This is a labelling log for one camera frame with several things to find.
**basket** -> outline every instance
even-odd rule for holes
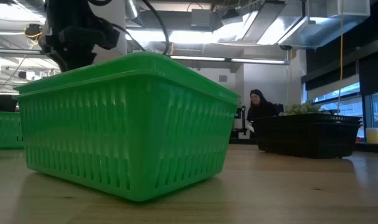
[[[0,149],[22,149],[23,137],[19,113],[0,112]]]
[[[220,173],[237,102],[153,53],[16,89],[28,168],[134,201]]]
[[[333,158],[350,156],[360,118],[304,114],[254,121],[258,148],[290,156]]]

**black basket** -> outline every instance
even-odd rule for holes
[[[350,156],[360,118],[304,114],[254,121],[258,148],[267,152],[312,158]]]
[[[291,116],[274,116],[268,118],[256,119],[257,123],[345,123],[345,124],[360,124],[360,117],[353,116],[338,116],[331,114],[301,114]]]

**desk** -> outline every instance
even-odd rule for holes
[[[22,150],[0,150],[5,223],[378,223],[378,154],[306,159],[232,145],[216,177],[132,203],[29,170]]]

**black cable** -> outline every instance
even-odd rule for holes
[[[107,4],[109,4],[112,0],[104,0],[104,1],[100,1],[100,0],[88,0],[91,4],[93,4],[94,6],[105,6]]]
[[[201,6],[201,4],[199,4],[198,2],[191,2],[189,4],[189,6],[187,7],[187,12],[189,11],[189,7],[193,4],[193,3],[196,3],[197,5],[199,5],[201,7],[201,9],[203,9],[203,6]]]
[[[162,30],[163,30],[163,33],[164,33],[164,36],[165,36],[165,50],[163,52],[163,55],[166,55],[168,53],[168,50],[170,49],[170,39],[168,38],[167,29],[165,28],[163,20],[162,20],[162,18],[160,18],[157,11],[153,8],[153,6],[147,0],[142,0],[142,1],[153,12],[154,16],[157,18],[157,20],[160,23],[160,26],[162,27]]]
[[[117,29],[119,29],[119,30],[121,30],[121,31],[123,31],[125,34],[127,34],[131,39],[132,39],[132,41],[134,41],[134,43],[142,50],[142,51],[146,51],[144,48],[143,48],[143,46],[141,46],[141,44],[140,43],[138,43],[138,41],[136,41],[136,39],[134,39],[133,37],[132,37],[132,35],[127,31],[127,30],[125,30],[124,28],[122,28],[121,26],[119,26],[119,25],[117,25],[117,24],[112,24],[115,28],[117,28]]]

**yellow cable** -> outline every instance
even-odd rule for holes
[[[340,68],[339,68],[339,91],[338,91],[338,115],[340,114],[339,111],[339,104],[341,102],[341,88],[343,82],[343,59],[344,59],[344,0],[341,0],[341,50],[340,50]]]
[[[290,50],[290,103],[292,103],[292,96],[293,96],[293,73],[292,73],[292,66],[293,66],[293,49]]]
[[[29,50],[32,50],[33,47],[34,47],[35,45],[37,45],[36,42],[30,46]]]
[[[34,35],[26,35],[26,34],[25,34],[25,36],[26,36],[26,37],[38,37],[38,36],[41,35],[41,34],[42,34],[42,32],[39,32],[38,34],[34,34]]]

